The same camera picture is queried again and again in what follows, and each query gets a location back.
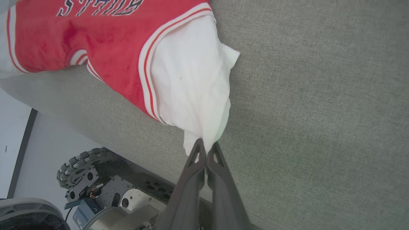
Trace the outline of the grey fabric sofa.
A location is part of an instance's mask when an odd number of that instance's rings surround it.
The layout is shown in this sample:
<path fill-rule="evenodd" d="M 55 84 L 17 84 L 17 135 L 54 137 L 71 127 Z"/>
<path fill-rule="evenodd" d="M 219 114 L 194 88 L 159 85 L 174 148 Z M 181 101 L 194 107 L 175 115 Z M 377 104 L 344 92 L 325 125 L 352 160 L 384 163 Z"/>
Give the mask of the grey fabric sofa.
<path fill-rule="evenodd" d="M 218 140 L 265 230 L 409 230 L 409 0 L 209 0 L 239 51 Z M 184 131 L 86 65 L 0 79 L 37 111 L 176 183 Z"/>

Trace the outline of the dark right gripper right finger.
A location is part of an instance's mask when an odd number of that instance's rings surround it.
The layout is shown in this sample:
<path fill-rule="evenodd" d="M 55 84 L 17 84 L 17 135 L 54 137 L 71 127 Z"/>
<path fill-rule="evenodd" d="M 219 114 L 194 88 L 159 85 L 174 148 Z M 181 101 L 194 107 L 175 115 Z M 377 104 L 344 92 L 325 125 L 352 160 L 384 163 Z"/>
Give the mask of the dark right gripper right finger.
<path fill-rule="evenodd" d="M 218 142 L 206 156 L 207 184 L 213 191 L 213 230 L 252 230 L 251 221 Z"/>

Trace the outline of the black omni wheel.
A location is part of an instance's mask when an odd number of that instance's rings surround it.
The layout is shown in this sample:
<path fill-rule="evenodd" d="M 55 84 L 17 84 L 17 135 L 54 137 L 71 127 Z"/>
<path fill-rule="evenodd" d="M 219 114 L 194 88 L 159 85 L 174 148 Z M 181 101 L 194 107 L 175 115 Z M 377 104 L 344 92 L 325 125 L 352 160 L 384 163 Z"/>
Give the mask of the black omni wheel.
<path fill-rule="evenodd" d="M 94 164 L 102 164 L 117 160 L 117 154 L 105 147 L 94 148 L 72 157 L 57 171 L 57 181 L 64 189 L 75 187 L 91 171 Z"/>

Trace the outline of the grey round base cover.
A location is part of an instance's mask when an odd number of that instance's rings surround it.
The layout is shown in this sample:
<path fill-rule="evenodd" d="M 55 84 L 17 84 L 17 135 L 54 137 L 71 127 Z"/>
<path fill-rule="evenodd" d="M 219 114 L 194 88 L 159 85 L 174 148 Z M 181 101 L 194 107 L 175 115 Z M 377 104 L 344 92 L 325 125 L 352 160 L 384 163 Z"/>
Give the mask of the grey round base cover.
<path fill-rule="evenodd" d="M 39 198 L 0 199 L 0 230 L 71 230 L 60 210 Z"/>

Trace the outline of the red and white sports jersey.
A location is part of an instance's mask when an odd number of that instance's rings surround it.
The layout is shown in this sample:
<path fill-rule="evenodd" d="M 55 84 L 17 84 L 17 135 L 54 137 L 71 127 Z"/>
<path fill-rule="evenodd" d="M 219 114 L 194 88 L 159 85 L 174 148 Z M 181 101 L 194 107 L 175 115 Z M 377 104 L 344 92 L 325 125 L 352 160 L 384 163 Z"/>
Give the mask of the red and white sports jersey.
<path fill-rule="evenodd" d="M 209 0 L 19 0 L 0 13 L 0 79 L 86 65 L 152 119 L 209 152 L 226 127 L 231 69 Z"/>

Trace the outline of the dark baseboard strip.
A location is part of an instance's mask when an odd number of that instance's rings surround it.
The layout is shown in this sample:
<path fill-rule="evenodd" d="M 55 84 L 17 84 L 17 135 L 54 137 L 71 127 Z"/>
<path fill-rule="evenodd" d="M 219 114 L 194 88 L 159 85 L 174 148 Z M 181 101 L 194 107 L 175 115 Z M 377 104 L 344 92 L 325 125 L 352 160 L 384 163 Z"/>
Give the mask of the dark baseboard strip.
<path fill-rule="evenodd" d="M 35 110 L 35 109 L 32 109 L 31 112 L 30 112 L 29 119 L 27 121 L 27 125 L 26 125 L 26 128 L 25 128 L 25 132 L 24 132 L 24 135 L 22 137 L 22 142 L 21 142 L 21 145 L 20 145 L 20 148 L 19 148 L 19 154 L 18 154 L 17 159 L 16 159 L 15 168 L 14 168 L 11 183 L 10 183 L 10 186 L 9 186 L 9 192 L 7 194 L 7 197 L 6 197 L 7 199 L 14 198 L 14 195 L 15 195 L 15 192 L 16 192 L 16 186 L 17 186 L 17 183 L 18 183 L 18 180 L 19 180 L 19 175 L 21 173 L 22 164 L 23 164 L 24 157 L 25 157 L 25 154 L 26 154 L 26 149 L 27 149 L 27 146 L 28 146 L 28 143 L 29 143 L 29 140 L 30 140 L 30 136 L 32 134 L 32 129 L 33 129 L 36 117 L 37 117 L 37 113 L 38 113 L 38 111 Z"/>

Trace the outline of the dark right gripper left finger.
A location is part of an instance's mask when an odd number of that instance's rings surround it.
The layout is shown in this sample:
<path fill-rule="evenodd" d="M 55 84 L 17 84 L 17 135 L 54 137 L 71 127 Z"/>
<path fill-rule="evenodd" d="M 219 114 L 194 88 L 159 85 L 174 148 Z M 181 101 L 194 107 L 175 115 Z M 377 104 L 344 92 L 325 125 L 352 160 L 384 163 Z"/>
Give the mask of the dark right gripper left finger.
<path fill-rule="evenodd" d="M 205 183 L 206 151 L 197 139 L 156 230 L 200 229 L 200 190 Z"/>

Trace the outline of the small grey electronics box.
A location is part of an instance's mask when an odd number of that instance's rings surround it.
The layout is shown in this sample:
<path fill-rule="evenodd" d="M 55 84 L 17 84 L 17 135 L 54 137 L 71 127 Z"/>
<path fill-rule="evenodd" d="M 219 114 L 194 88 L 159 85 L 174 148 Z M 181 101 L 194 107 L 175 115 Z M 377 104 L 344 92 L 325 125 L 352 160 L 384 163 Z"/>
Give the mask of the small grey electronics box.
<path fill-rule="evenodd" d="M 95 199 L 82 199 L 73 213 L 73 221 L 79 230 L 84 230 L 86 225 L 101 211 L 102 208 Z"/>

